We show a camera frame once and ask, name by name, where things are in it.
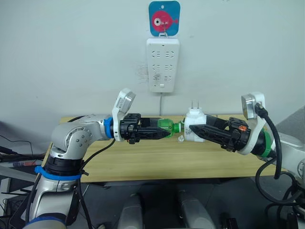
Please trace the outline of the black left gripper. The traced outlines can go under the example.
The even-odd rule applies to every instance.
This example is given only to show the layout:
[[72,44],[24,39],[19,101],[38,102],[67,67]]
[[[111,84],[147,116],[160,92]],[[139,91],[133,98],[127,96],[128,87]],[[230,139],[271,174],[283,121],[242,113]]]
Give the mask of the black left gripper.
[[170,131],[157,127],[159,118],[142,117],[139,113],[128,113],[120,121],[120,136],[129,144],[140,140],[159,140],[170,135]]

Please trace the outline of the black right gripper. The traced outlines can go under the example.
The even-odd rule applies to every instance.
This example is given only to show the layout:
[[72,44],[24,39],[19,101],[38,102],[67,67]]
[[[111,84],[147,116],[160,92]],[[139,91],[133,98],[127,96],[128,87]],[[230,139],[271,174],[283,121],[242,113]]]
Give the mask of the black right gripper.
[[221,148],[235,152],[243,149],[250,137],[246,121],[235,117],[223,120],[206,116],[206,124],[190,125],[189,128],[200,138],[220,144]]

